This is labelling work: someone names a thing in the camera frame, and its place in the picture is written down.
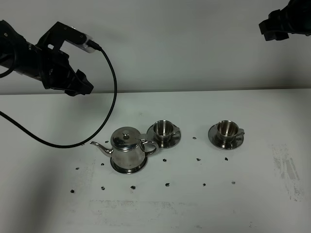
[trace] black cable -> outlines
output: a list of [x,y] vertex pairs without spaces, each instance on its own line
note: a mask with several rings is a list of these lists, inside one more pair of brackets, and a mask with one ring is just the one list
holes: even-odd
[[113,95],[113,100],[112,100],[112,104],[111,104],[111,107],[110,107],[110,110],[108,112],[108,115],[106,116],[104,122],[102,123],[102,125],[99,127],[99,129],[93,133],[89,138],[87,138],[86,140],[82,141],[82,142],[79,142],[79,143],[76,143],[76,144],[72,144],[72,145],[57,145],[57,144],[53,144],[53,143],[50,143],[50,142],[47,142],[47,141],[44,141],[42,140],[41,138],[37,137],[36,135],[34,135],[33,133],[31,133],[30,131],[28,131],[27,129],[25,129],[23,126],[21,126],[19,123],[17,123],[15,120],[13,120],[12,118],[10,118],[7,114],[3,113],[0,111],[0,116],[4,117],[5,119],[7,119],[8,121],[10,121],[12,124],[14,124],[15,126],[17,126],[19,129],[21,129],[22,131],[24,131],[27,135],[29,135],[30,137],[32,137],[33,139],[37,140],[38,142],[41,142],[43,143],[44,145],[47,145],[47,146],[50,146],[50,147],[55,147],[55,148],[62,148],[62,149],[66,149],[66,148],[73,148],[73,147],[78,147],[78,146],[81,146],[83,145],[84,143],[88,142],[89,140],[91,140],[93,137],[95,137],[101,130],[102,128],[105,126],[106,122],[108,121],[111,113],[112,113],[112,110],[115,106],[115,103],[116,103],[116,99],[117,99],[117,78],[116,78],[116,74],[115,74],[115,71],[112,67],[112,64],[107,56],[107,54],[105,53],[105,51],[101,48],[101,47],[98,47],[96,48],[97,50],[100,50],[102,52],[102,54],[104,55],[105,59],[107,60],[108,62],[108,65],[111,69],[111,73],[112,73],[112,77],[113,77],[113,83],[114,83],[114,95]]
[[[7,39],[5,37],[2,37],[2,38],[6,39],[12,45],[12,42],[9,39]],[[0,74],[0,78],[3,78],[3,77],[9,75],[10,73],[12,73],[14,71],[14,68],[15,68],[16,62],[17,62],[17,54],[16,54],[16,50],[15,50],[13,45],[12,45],[12,48],[13,48],[13,51],[14,51],[14,53],[13,53],[14,60],[13,60],[13,62],[11,64],[10,68],[6,72],[3,72],[2,74]]]

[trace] teapot lid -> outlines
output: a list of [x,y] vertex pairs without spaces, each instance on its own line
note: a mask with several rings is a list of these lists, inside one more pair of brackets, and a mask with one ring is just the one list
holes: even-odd
[[140,132],[133,127],[122,127],[113,132],[111,145],[119,150],[130,150],[135,148],[139,140]]

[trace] teapot base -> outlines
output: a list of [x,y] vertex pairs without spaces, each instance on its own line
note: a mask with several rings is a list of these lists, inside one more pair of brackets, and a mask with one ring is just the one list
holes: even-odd
[[132,169],[125,169],[125,168],[119,167],[118,165],[115,164],[115,162],[112,160],[112,158],[110,158],[110,164],[111,164],[112,168],[115,169],[119,173],[132,174],[132,173],[135,173],[135,172],[142,170],[143,167],[145,167],[147,160],[148,160],[148,157],[145,157],[144,161],[142,161],[142,163],[139,166],[132,168]]

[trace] teapot knob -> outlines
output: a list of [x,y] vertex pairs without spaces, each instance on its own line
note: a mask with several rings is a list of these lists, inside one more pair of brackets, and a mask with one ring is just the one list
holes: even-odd
[[123,138],[124,139],[128,139],[130,136],[129,136],[129,131],[128,130],[124,130],[123,132],[122,132],[122,134],[123,134]]

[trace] teapot spout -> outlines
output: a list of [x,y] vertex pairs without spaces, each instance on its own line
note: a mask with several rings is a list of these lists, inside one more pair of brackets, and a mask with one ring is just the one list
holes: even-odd
[[97,148],[99,148],[99,150],[106,156],[108,156],[109,158],[111,157],[111,154],[113,152],[113,149],[107,149],[106,147],[102,146],[101,144],[97,143],[97,142],[91,142],[92,145],[96,146]]

